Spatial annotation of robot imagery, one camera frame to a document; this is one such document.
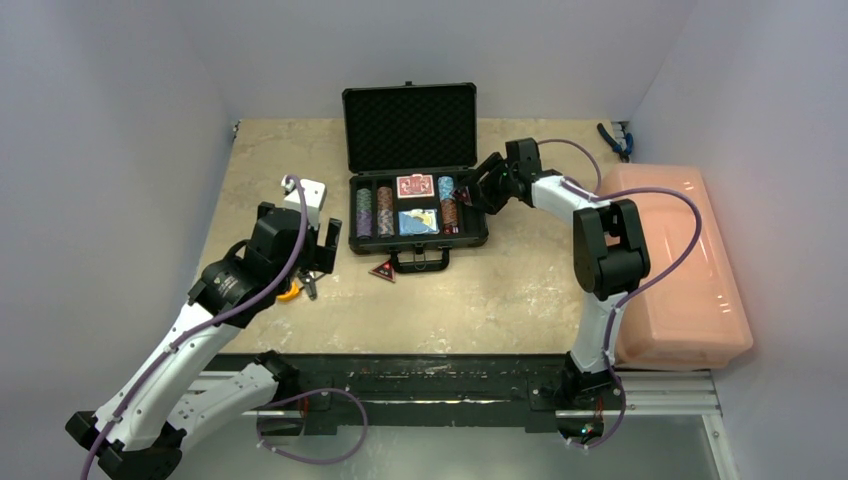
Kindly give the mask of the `purple chip stack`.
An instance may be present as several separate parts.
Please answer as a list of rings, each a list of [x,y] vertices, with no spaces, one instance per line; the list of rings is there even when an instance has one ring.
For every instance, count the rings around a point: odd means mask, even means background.
[[[373,213],[370,210],[356,212],[356,238],[368,240],[373,237]]]

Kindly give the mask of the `red triangular dealer button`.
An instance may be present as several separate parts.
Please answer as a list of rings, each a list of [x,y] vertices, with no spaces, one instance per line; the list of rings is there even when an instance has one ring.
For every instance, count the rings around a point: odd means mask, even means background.
[[[382,262],[372,268],[369,273],[377,278],[386,280],[391,283],[396,282],[396,271],[391,260]]]

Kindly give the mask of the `mixed colour chip stack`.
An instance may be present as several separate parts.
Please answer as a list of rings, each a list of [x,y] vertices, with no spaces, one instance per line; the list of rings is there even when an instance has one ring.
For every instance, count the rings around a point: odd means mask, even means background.
[[[377,234],[379,238],[390,238],[395,235],[394,213],[389,209],[381,209],[377,214]]]

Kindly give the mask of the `grey chip stack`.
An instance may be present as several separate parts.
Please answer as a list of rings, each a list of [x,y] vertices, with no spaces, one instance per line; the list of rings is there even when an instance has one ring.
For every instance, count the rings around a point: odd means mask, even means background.
[[[357,213],[372,211],[372,190],[370,188],[356,190],[355,211]]]

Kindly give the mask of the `brown chip roll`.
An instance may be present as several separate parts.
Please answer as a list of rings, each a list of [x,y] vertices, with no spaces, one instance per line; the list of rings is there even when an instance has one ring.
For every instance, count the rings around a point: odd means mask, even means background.
[[[389,186],[379,187],[376,191],[377,211],[392,211],[393,210],[393,190]]]

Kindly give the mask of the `black poker set case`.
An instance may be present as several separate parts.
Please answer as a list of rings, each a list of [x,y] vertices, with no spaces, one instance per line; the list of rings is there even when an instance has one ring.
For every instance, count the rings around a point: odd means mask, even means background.
[[[437,180],[451,176],[455,188],[477,162],[477,88],[472,82],[435,85],[406,83],[390,87],[348,88],[341,94],[344,113],[351,227],[348,244],[357,255],[385,255],[398,274],[438,272],[456,249],[484,245],[489,228],[484,213],[456,202],[459,229],[443,229]],[[434,196],[399,199],[396,178],[431,174]],[[377,234],[376,191],[393,190],[395,235]],[[356,190],[372,190],[373,237],[356,238]],[[440,232],[400,236],[398,213],[435,209]]]

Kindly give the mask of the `white triangular dealer button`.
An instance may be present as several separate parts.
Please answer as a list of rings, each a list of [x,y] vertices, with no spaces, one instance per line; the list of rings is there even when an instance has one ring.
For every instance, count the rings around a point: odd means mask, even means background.
[[[455,189],[452,193],[453,198],[464,205],[472,205],[473,200],[471,199],[469,190],[467,187],[459,187]]]

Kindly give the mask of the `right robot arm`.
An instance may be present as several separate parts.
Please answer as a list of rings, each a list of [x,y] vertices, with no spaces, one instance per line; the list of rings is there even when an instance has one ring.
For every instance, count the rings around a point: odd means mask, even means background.
[[[504,155],[492,154],[453,195],[490,215],[515,198],[571,226],[574,275],[585,300],[557,393],[573,406],[588,405],[614,381],[622,312],[650,272],[636,204],[603,198],[544,168],[539,143],[532,138],[507,142]]]

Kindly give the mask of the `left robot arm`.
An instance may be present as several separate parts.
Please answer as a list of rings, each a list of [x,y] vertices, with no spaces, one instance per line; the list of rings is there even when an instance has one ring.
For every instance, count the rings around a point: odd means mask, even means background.
[[[306,397],[300,372],[274,350],[194,399],[198,374],[303,272],[330,273],[342,222],[319,244],[317,206],[263,202],[251,235],[205,267],[166,336],[105,404],[79,411],[66,432],[87,454],[81,478],[98,466],[110,479],[165,479],[201,438],[255,407],[284,409]]]

